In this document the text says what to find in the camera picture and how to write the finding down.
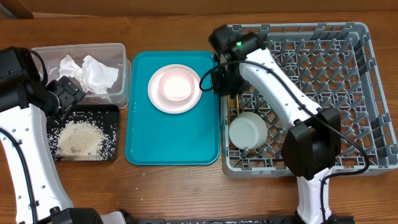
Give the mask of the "white bowl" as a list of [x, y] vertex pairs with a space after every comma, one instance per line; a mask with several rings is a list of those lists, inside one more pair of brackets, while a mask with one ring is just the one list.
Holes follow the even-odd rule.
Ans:
[[239, 149], [257, 149], [267, 140], [265, 121], [256, 113], [240, 113], [229, 126], [229, 140]]

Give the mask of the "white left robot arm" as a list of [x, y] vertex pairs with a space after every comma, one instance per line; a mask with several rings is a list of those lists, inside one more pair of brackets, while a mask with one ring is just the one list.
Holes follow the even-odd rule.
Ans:
[[76, 208], [59, 179], [47, 121], [61, 120], [85, 94], [69, 78], [48, 81], [23, 47], [1, 51], [1, 144], [14, 193], [17, 223], [135, 223], [124, 209], [100, 215]]

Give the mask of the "red snack wrapper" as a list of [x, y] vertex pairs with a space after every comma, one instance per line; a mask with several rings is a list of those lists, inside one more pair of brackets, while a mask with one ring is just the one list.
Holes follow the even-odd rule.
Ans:
[[94, 94], [92, 92], [88, 92], [84, 99], [82, 99], [81, 103], [83, 104], [107, 104], [109, 103], [109, 96], [106, 94]]

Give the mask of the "wooden chopstick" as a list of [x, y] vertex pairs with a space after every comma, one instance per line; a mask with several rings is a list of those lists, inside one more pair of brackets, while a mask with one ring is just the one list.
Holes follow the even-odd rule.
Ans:
[[236, 95], [236, 114], [240, 114], [239, 95]]
[[231, 123], [231, 96], [227, 96], [228, 125]]

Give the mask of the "pink small bowl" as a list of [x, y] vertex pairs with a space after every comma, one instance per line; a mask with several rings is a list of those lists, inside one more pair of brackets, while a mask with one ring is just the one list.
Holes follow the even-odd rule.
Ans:
[[167, 70], [160, 78], [159, 90], [169, 101], [183, 101], [193, 93], [193, 78], [181, 68]]

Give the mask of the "pink plate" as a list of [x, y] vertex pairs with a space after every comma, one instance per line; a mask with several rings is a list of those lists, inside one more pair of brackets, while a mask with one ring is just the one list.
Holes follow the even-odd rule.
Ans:
[[[161, 76], [167, 70], [171, 70], [173, 68], [181, 68], [187, 71], [193, 78], [193, 93], [183, 101], [169, 101], [164, 98], [159, 90], [159, 82]], [[164, 113], [169, 114], [179, 114], [184, 113], [190, 109], [192, 109], [200, 100], [202, 91], [199, 89], [199, 75], [190, 67], [181, 64], [171, 64], [166, 65], [158, 71], [156, 71], [153, 76], [151, 76], [149, 84], [148, 84], [148, 95], [151, 103], [158, 109], [163, 111]]]

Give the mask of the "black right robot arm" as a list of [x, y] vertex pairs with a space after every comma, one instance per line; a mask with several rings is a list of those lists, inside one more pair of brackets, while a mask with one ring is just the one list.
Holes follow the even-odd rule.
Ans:
[[337, 110], [323, 109], [307, 97], [257, 34], [213, 32], [209, 43], [221, 59], [211, 74], [213, 91], [233, 96], [247, 82], [264, 97], [287, 131], [281, 156], [297, 178], [296, 216], [301, 223], [327, 223], [331, 218], [327, 177], [341, 151]]

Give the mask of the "white napkin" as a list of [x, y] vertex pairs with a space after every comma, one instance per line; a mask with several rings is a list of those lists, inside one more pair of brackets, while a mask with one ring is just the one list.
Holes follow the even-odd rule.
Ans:
[[60, 78], [68, 77], [76, 79], [83, 91], [94, 94], [107, 94], [118, 79], [119, 69], [107, 67], [90, 55], [83, 59], [82, 66], [75, 63], [71, 56], [67, 55], [60, 62], [58, 70]]

